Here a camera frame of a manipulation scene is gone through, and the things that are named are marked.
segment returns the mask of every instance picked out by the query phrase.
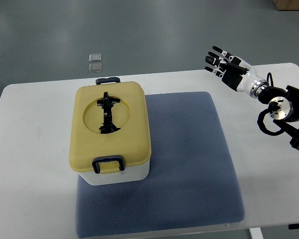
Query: black cable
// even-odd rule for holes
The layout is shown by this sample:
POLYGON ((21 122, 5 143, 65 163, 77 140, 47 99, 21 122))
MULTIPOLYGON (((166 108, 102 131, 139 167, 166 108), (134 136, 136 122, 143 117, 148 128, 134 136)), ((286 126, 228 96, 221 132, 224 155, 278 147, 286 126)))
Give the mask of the black cable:
POLYGON ((277 102, 272 102, 269 104, 269 107, 268 109, 265 109, 264 111, 262 111, 259 116, 258 116, 258 120, 257 120, 257 124, 259 126, 259 129, 265 133, 265 134, 268 134, 268 135, 271 135, 271 136, 277 136, 277 135, 280 135, 282 134, 283 132, 285 132, 282 128, 280 130, 278 130, 277 132, 272 132, 270 130, 268 130, 264 124, 264 119, 265 119, 265 115, 268 114, 268 113, 272 113, 276 110, 280 109, 280 107, 278 106, 277 102))
POLYGON ((269 72, 267 74, 267 82, 269 83, 269 78, 270 78, 270 85, 273 87, 274 86, 274 80, 272 74, 269 72))

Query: robotic arm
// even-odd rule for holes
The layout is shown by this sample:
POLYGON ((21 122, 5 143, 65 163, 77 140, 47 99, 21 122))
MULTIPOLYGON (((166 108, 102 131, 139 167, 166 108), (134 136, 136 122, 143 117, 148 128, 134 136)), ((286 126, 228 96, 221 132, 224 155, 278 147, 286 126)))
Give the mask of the robotic arm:
POLYGON ((206 56, 205 60, 214 68, 205 67, 205 69, 221 78, 222 82, 234 91, 245 92, 262 104, 268 105, 268 108, 258 117, 257 123, 260 130, 271 136, 286 132, 292 137, 291 146, 299 150, 299 129, 288 124, 288 122, 299 121, 299 89, 287 86, 285 91, 274 87, 271 73, 268 73, 265 80, 257 75, 254 67, 240 57, 233 56, 216 46, 213 46, 213 49, 220 53, 221 57, 208 52, 209 56, 206 56), (279 131, 271 132, 266 129, 264 124, 266 114, 270 114, 274 119, 273 122, 281 128, 279 131))

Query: white table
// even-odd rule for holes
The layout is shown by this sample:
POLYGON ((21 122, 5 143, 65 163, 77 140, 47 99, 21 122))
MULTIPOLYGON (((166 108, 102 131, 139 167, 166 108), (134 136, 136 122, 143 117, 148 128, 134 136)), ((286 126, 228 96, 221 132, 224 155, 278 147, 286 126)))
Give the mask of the white table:
MULTIPOLYGON (((295 64, 256 66, 275 86, 299 88, 295 64)), ((211 94, 242 191, 240 223, 166 230, 113 238, 151 237, 299 223, 299 152, 290 137, 263 134, 266 108, 205 70, 121 76, 145 94, 207 91, 211 94)), ((0 239, 76 239, 77 174, 68 165, 72 110, 78 88, 95 79, 16 84, 0 99, 0 239)))

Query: blue cushion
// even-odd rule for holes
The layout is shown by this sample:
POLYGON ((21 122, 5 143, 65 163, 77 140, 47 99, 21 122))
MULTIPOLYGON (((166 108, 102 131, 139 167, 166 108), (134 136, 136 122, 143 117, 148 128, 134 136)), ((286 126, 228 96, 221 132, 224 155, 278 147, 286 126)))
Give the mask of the blue cushion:
POLYGON ((91 186, 79 176, 80 238, 239 222, 235 169, 207 92, 146 96, 152 155, 146 179, 91 186))

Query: yellow lid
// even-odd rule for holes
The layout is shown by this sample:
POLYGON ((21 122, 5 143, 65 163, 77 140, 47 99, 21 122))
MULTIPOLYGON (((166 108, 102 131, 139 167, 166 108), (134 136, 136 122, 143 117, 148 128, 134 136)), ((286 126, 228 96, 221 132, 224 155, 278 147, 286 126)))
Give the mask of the yellow lid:
MULTIPOLYGON (((74 171, 93 171, 96 157, 121 155, 125 167, 146 163, 151 155, 150 126, 145 95, 136 82, 81 87, 75 97, 69 164, 74 171), (120 130, 101 134, 104 111, 97 100, 104 92, 121 101, 112 107, 112 122, 120 130)), ((117 171, 117 164, 103 164, 103 173, 117 171)))

